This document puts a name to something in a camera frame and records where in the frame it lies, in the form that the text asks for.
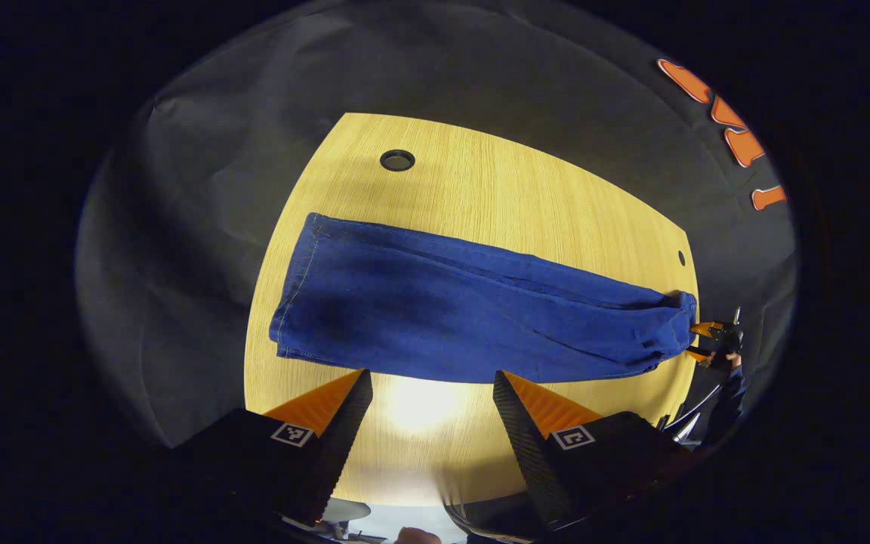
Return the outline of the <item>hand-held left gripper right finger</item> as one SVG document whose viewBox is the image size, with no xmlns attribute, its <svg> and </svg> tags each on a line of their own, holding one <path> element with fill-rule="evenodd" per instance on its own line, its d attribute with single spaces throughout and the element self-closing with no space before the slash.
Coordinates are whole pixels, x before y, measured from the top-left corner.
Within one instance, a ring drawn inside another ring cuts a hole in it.
<svg viewBox="0 0 870 544">
<path fill-rule="evenodd" d="M 547 530 L 617 517 L 681 472 L 680 444 L 631 411 L 601 416 L 505 371 L 493 400 Z"/>
</svg>

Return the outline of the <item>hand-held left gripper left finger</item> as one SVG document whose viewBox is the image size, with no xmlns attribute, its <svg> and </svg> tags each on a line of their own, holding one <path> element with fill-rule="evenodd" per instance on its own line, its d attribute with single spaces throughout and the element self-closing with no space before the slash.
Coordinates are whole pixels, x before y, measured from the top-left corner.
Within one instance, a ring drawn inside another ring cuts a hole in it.
<svg viewBox="0 0 870 544">
<path fill-rule="evenodd" d="M 187 482 L 232 493 L 260 513 L 321 520 L 372 405 L 356 369 L 266 411 L 235 409 L 171 451 Z"/>
</svg>

